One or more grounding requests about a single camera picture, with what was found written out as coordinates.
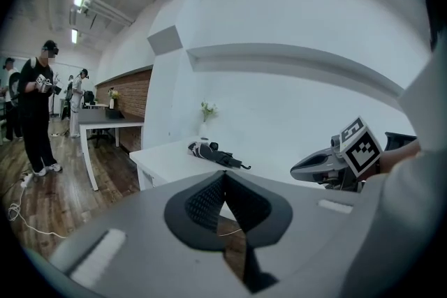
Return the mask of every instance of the black backpack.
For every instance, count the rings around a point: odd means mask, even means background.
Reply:
[[[19,105],[19,80],[20,80],[20,72],[14,72],[9,77],[9,94],[11,96],[11,104],[13,107],[17,107]]]
[[[67,94],[65,96],[65,100],[70,102],[72,97],[73,97],[73,83],[71,82],[67,86]]]

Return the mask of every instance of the white cable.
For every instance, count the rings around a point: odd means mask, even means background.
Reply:
[[[242,230],[242,228],[240,228],[239,230],[230,232],[229,234],[220,234],[219,237],[222,237],[222,236],[228,236],[228,235],[230,235],[230,234],[234,234],[234,233],[236,233],[237,231],[240,231],[240,230]]]
[[[61,239],[66,239],[65,236],[60,236],[56,232],[43,232],[43,231],[39,231],[36,228],[33,228],[32,226],[28,225],[27,221],[23,218],[23,216],[20,215],[20,205],[22,205],[22,196],[23,196],[23,193],[25,192],[25,188],[26,187],[23,188],[22,194],[20,194],[19,204],[12,203],[9,206],[9,209],[8,209],[8,220],[9,221],[15,221],[15,219],[19,216],[23,220],[23,222],[25,223],[25,225],[28,228],[31,228],[32,230],[34,230],[34,231],[36,231],[36,232],[38,232],[40,234],[53,234],[54,236],[58,236]]]

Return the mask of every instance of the brick wall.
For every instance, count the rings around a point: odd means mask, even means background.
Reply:
[[[99,103],[108,104],[110,101],[108,90],[113,87],[119,92],[119,99],[115,101],[117,109],[144,118],[151,73],[152,70],[146,70],[104,82],[96,87],[96,98]],[[140,150],[141,128],[120,128],[119,141],[129,151]]]

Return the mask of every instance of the black pants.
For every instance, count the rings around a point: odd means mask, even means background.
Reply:
[[[64,109],[62,110],[62,119],[64,119],[65,117],[68,117],[68,118],[71,117],[70,101],[69,100],[65,100],[65,106],[64,106]]]
[[[11,102],[6,102],[6,138],[9,140],[13,140],[13,131],[16,137],[22,137],[18,113]]]
[[[23,139],[28,159],[34,172],[40,172],[43,166],[56,163],[51,152],[50,139],[48,137],[48,113],[43,115],[21,115]]]

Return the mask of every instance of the black t-shirt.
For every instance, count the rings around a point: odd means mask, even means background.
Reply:
[[[53,72],[50,66],[42,66],[36,59],[36,65],[34,68],[31,66],[31,60],[28,60],[22,68],[20,73],[20,81],[18,86],[19,95],[19,111],[23,115],[33,114],[49,114],[48,111],[48,98],[51,96],[52,91],[42,94],[37,89],[34,91],[25,93],[25,87],[28,82],[35,82],[39,75],[45,76],[48,81],[53,83]]]

